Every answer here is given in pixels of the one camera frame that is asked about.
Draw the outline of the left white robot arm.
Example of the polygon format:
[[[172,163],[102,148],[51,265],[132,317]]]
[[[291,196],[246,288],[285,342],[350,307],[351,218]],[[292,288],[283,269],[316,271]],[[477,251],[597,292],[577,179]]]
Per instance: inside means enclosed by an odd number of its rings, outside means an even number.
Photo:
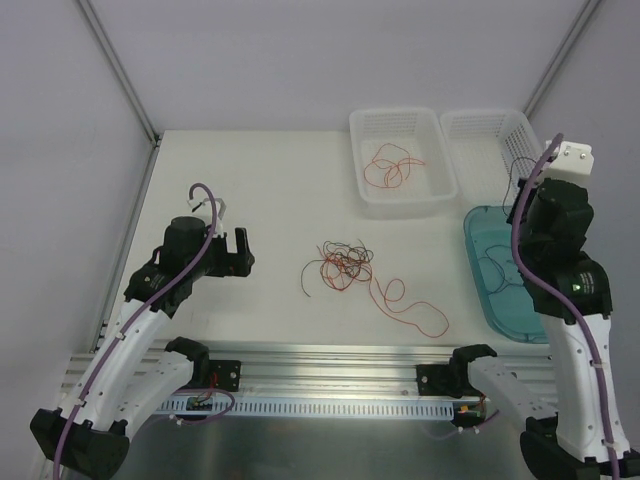
[[[136,433],[172,394],[214,392],[208,348],[177,337],[138,382],[136,368],[203,277],[247,277],[255,263],[247,232],[227,235],[193,216],[171,220],[162,244],[130,278],[117,321],[81,378],[53,410],[38,410],[30,430],[53,478],[69,469],[91,479],[110,479],[120,469]]]

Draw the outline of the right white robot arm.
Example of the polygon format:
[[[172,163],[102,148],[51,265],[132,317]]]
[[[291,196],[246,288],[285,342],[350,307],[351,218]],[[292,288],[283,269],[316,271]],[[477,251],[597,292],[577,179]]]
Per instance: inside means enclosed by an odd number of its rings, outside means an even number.
[[[582,250],[594,211],[585,188],[545,179],[524,188],[511,217],[513,259],[551,349],[558,403],[538,400],[486,344],[449,360],[455,396],[487,396],[519,429],[537,479],[634,478],[639,454],[617,412],[609,357],[608,277]]]

